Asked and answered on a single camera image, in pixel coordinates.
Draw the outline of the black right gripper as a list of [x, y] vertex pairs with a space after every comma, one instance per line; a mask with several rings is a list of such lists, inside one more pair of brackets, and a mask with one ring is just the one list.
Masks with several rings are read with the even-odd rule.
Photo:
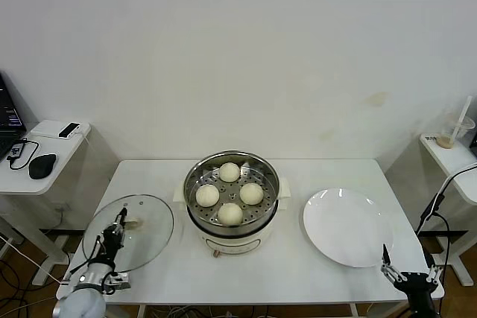
[[432, 292], [435, 284], [439, 282], [441, 268], [436, 265], [433, 255], [423, 249], [424, 258], [429, 269], [428, 275], [424, 273], [401, 273], [391, 264], [386, 244], [382, 245], [381, 272], [390, 283], [395, 283], [395, 288], [403, 292], [408, 300], [410, 317], [434, 317], [435, 305]]

